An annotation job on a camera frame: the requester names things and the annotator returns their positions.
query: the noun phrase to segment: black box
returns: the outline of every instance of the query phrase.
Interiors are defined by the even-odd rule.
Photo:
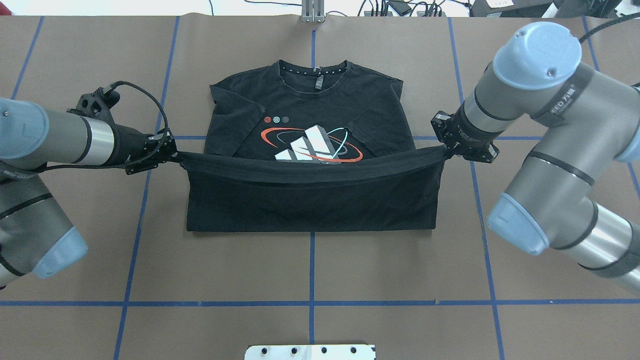
[[[511,0],[513,5],[502,8],[492,8],[488,0],[476,0],[471,6],[470,16],[473,17],[541,17],[553,0]]]

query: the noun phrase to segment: metal bracket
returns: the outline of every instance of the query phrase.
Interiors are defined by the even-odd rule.
[[[255,345],[244,360],[376,360],[375,345]]]
[[[302,0],[302,22],[324,22],[324,0]]]

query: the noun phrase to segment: t-shirt sleeve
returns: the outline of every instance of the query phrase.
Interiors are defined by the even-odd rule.
[[[262,118],[266,108],[221,86],[222,83],[210,86],[216,107],[207,132],[204,152],[233,156]]]
[[[400,103],[402,81],[369,101],[363,112],[349,122],[347,128],[375,156],[386,156],[415,150],[411,129]]]

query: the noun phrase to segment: silver metal cylinder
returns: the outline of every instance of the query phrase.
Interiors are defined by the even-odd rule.
[[[465,115],[469,122],[485,133],[500,133],[513,124],[516,119],[496,119],[487,114],[478,105],[476,95],[473,94],[464,103]]]
[[[640,265],[630,272],[612,279],[613,282],[640,295]]]
[[[79,115],[42,109],[49,123],[46,138],[33,152],[21,158],[0,160],[12,167],[30,170],[45,162],[102,165],[115,146],[113,130],[106,122]]]
[[[602,268],[622,257],[631,237],[628,221],[598,205],[598,220],[591,232],[576,246],[560,251],[582,266]]]

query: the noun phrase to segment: printed logo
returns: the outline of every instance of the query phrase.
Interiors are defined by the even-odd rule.
[[[342,138],[330,135],[336,131],[344,133]],[[328,133],[320,125],[306,130],[294,127],[271,127],[263,130],[261,136],[266,143],[275,148],[288,148],[275,154],[277,161],[339,164],[354,163],[363,158],[362,151],[347,142],[349,132],[343,127]]]

